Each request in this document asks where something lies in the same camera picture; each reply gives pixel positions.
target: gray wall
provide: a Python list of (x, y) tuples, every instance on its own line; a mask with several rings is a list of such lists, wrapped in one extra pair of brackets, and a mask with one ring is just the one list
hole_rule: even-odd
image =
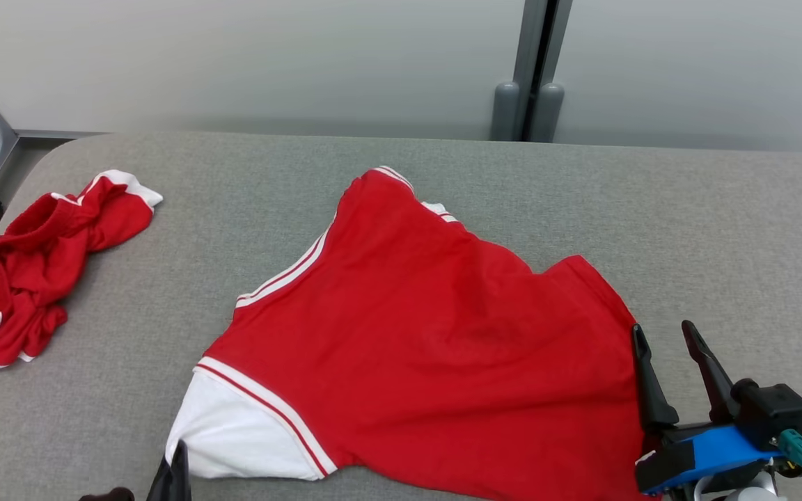
[(573, 0), (558, 143), (802, 151), (802, 0)]
[(0, 0), (17, 129), (487, 138), (524, 0)]

